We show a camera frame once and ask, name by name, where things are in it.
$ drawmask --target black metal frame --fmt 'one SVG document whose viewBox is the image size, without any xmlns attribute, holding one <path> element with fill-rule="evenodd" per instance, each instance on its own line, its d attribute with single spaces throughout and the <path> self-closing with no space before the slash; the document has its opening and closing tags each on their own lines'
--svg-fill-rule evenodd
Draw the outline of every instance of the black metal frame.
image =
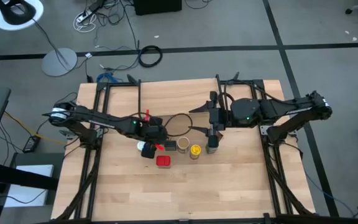
<svg viewBox="0 0 358 224">
<path fill-rule="evenodd" d="M 256 92 L 256 88 L 254 87 L 254 85 L 257 85 L 258 88 L 264 90 L 264 83 L 263 80 L 242 80 L 242 82 L 247 82 L 252 84 L 252 86 L 250 87 L 251 93 L 252 93 L 252 97 L 253 99 L 257 99 L 257 92 Z M 223 85 L 225 84 L 227 81 L 224 80 L 218 80 L 218 82 Z M 234 85 L 244 85 L 244 83 L 241 82 L 233 82 Z M 140 112 L 140 106 L 141 106 L 141 80 L 138 80 L 138 83 L 136 82 L 125 82 L 125 83 L 98 83 L 96 86 L 96 94 L 95 94 L 95 98 L 94 98 L 94 104 L 93 104 L 93 109 L 97 110 L 98 109 L 98 105 L 99 105 L 99 101 L 100 101 L 100 96 L 101 96 L 101 92 L 104 90 L 104 100 L 103 100 L 103 108 L 102 108 L 102 112 L 106 113 L 107 112 L 107 108 L 108 108 L 108 103 L 109 103 L 109 92 L 110 89 L 112 87 L 121 87 L 121 86 L 137 86 L 138 87 L 138 112 Z M 267 137 L 263 136 L 262 133 L 260 133 L 260 137 L 261 137 L 261 141 L 262 141 L 262 148 L 264 151 L 264 157 L 265 160 L 270 160 L 270 155 L 269 155 L 269 144 L 267 141 Z M 86 173 L 88 170 L 88 166 L 89 166 L 89 162 L 90 162 L 90 151 L 91 149 L 86 148 L 86 152 L 85 152 L 85 156 L 84 156 L 84 163 L 83 163 L 83 168 L 82 168 L 82 173 L 81 173 L 81 181 L 80 181 L 80 186 L 83 185 L 83 182 L 86 179 Z M 285 180 L 285 175 L 284 175 L 284 171 L 283 171 L 283 166 L 282 166 L 282 162 L 281 162 L 281 157 L 280 157 L 280 152 L 278 150 L 278 146 L 274 147 L 273 149 L 274 153 L 275 153 L 275 162 L 276 165 L 278 167 L 278 173 L 280 175 L 280 177 Z M 90 194 L 89 194 L 89 200 L 88 200 L 88 208 L 86 210 L 86 216 L 85 218 L 88 218 L 89 220 L 91 220 L 92 218 L 92 214 L 93 214 L 93 204 L 94 204 L 94 197 L 96 194 L 96 184 L 97 184 L 97 173 L 98 173 L 98 168 L 99 168 L 99 162 L 100 162 L 100 156 L 101 156 L 101 145 L 100 147 L 96 148 L 96 155 L 94 157 L 94 163 L 96 163 L 97 167 L 96 167 L 96 178 L 93 179 L 92 184 L 91 184 L 91 190 L 90 190 Z M 282 214 L 282 211 L 280 209 L 280 204 L 278 201 L 278 193 L 277 193 L 277 187 L 276 187 L 276 183 L 274 181 L 274 178 L 272 177 L 271 174 L 267 173 L 268 175 L 268 181 L 269 181 L 269 186 L 270 186 L 270 191 L 272 194 L 272 203 L 273 203 L 273 207 L 275 210 L 275 214 L 276 216 Z M 287 199 L 287 196 L 283 193 L 283 198 L 285 199 L 285 207 L 286 207 L 286 211 L 288 214 L 293 214 L 292 211 L 292 207 L 291 207 L 291 203 L 289 201 L 289 199 Z M 75 210 L 75 218 L 81 218 L 81 209 L 82 209 L 82 200 L 80 200 L 79 204 L 76 207 Z M 268 223 L 274 221 L 274 219 L 269 218 L 268 214 L 264 214 L 264 218 L 240 218 L 240 219 L 213 219 L 213 220 L 191 220 L 192 223 Z M 186 223 L 186 221 L 184 220 L 156 220 L 156 221 L 125 221 L 125 222 L 120 222 L 120 221 L 111 221 L 111 222 L 92 222 L 92 223 Z"/>
</svg>

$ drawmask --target power strip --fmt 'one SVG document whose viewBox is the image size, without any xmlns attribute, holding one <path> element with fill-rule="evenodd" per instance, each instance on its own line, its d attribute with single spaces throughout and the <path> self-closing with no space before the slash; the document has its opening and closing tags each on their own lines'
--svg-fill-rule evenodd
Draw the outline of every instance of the power strip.
<svg viewBox="0 0 358 224">
<path fill-rule="evenodd" d="M 81 23 L 82 21 L 84 21 L 85 19 L 89 18 L 89 16 L 92 16 L 93 12 L 91 12 L 89 9 L 86 10 L 85 15 L 80 15 L 77 18 L 77 22 Z"/>
</svg>

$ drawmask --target wooden tabletop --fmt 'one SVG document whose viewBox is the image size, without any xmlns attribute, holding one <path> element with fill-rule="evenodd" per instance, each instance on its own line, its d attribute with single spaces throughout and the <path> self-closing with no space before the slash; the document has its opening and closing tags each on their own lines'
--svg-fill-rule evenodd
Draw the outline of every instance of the wooden tabletop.
<svg viewBox="0 0 358 224">
<path fill-rule="evenodd" d="M 266 92 L 283 99 L 278 80 L 264 80 Z M 142 83 L 141 108 L 165 121 L 170 115 L 188 113 L 209 100 L 209 92 L 217 91 L 216 79 L 180 80 Z M 234 99 L 251 98 L 250 88 L 234 85 L 227 88 Z M 81 84 L 77 104 L 93 107 L 96 84 Z M 108 113 L 126 116 L 137 112 L 136 86 L 113 87 Z M 104 95 L 101 95 L 101 111 Z M 194 126 L 209 127 L 208 113 L 192 114 Z M 278 123 L 288 118 L 281 118 Z M 178 116 L 167 126 L 168 133 L 187 130 L 188 118 Z M 157 152 L 171 156 L 170 169 L 159 169 L 155 159 L 140 156 L 137 141 L 110 130 L 104 136 L 93 221 L 177 220 L 210 218 L 256 218 L 263 213 L 274 217 L 267 171 L 257 128 L 228 128 L 214 154 L 205 151 L 206 137 L 190 131 L 190 144 L 198 144 L 202 152 L 197 160 L 189 154 Z M 296 145 L 293 138 L 287 143 Z M 68 147 L 70 152 L 79 143 Z M 282 163 L 289 188 L 314 211 L 313 201 L 298 151 L 280 146 Z M 52 218 L 61 214 L 78 190 L 85 150 L 78 149 L 64 160 Z M 282 211 L 285 210 L 279 190 Z M 85 215 L 89 194 L 84 196 Z"/>
</svg>

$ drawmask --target black box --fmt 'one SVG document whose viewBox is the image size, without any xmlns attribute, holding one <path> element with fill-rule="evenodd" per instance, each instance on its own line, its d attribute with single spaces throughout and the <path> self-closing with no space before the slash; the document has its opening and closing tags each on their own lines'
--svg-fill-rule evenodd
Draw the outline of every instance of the black box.
<svg viewBox="0 0 358 224">
<path fill-rule="evenodd" d="M 181 10 L 181 0 L 134 0 L 135 12 L 138 16 L 177 12 Z"/>
</svg>

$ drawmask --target small cylinder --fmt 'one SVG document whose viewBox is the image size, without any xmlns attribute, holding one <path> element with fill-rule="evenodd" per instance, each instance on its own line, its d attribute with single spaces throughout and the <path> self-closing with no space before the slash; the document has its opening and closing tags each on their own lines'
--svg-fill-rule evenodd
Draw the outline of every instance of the small cylinder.
<svg viewBox="0 0 358 224">
<path fill-rule="evenodd" d="M 189 148 L 190 141 L 186 137 L 180 137 L 177 141 L 177 144 L 178 144 L 178 152 L 186 153 Z"/>
<path fill-rule="evenodd" d="M 199 145 L 192 145 L 190 148 L 190 158 L 198 159 L 201 154 L 201 147 Z"/>
</svg>

